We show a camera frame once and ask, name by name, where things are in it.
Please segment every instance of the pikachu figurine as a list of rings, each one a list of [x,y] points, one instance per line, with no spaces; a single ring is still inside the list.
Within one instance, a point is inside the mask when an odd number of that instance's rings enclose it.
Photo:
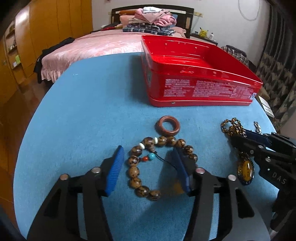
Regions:
[[[199,36],[202,37],[202,38],[206,38],[207,37],[207,33],[208,33],[208,30],[203,30],[202,28],[200,28],[200,33],[199,33]]]

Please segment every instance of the blue table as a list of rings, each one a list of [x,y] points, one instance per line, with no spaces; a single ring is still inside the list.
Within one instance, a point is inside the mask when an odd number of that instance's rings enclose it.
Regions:
[[[72,64],[46,94],[34,114],[20,147],[14,177],[15,214],[27,236],[44,198],[62,173],[83,175],[110,157],[118,145],[128,151],[146,136],[158,136],[155,122],[172,115],[181,123],[176,136],[192,145],[198,164],[210,173],[236,174],[237,156],[221,132],[220,123],[237,117],[246,129],[258,121],[262,132],[274,131],[256,100],[248,106],[156,108],[148,103],[139,53],[90,58]],[[169,148],[157,151],[163,157]],[[115,191],[103,198],[114,241],[180,241],[185,235],[194,198],[174,190],[176,171],[155,159],[140,163],[143,184],[163,191],[157,202],[138,198],[128,187],[128,167],[123,166]],[[277,189],[258,175],[245,190],[266,225]],[[79,220],[86,238],[79,197]],[[217,230],[217,216],[211,237]]]

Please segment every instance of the wooden ring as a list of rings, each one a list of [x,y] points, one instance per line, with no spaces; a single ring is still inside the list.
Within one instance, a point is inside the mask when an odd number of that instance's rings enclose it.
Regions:
[[[169,130],[165,129],[163,127],[164,122],[171,123],[173,125],[173,127],[174,127],[174,130],[169,131]],[[175,117],[172,117],[170,115],[165,115],[165,116],[161,117],[159,119],[159,121],[156,123],[156,127],[157,127],[157,130],[160,132],[160,134],[165,136],[165,137],[175,136],[180,131],[180,123],[179,123],[179,121]]]

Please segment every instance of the blue pillow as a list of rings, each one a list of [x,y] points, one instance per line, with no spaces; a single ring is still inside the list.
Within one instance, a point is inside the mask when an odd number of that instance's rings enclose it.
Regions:
[[[172,16],[177,20],[178,15],[176,15],[176,14],[172,14]]]

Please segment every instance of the dark curtain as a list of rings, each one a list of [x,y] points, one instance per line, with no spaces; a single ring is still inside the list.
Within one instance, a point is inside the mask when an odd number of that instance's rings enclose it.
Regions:
[[[283,17],[271,6],[269,34],[256,75],[270,96],[276,130],[296,110],[296,45],[292,31]]]

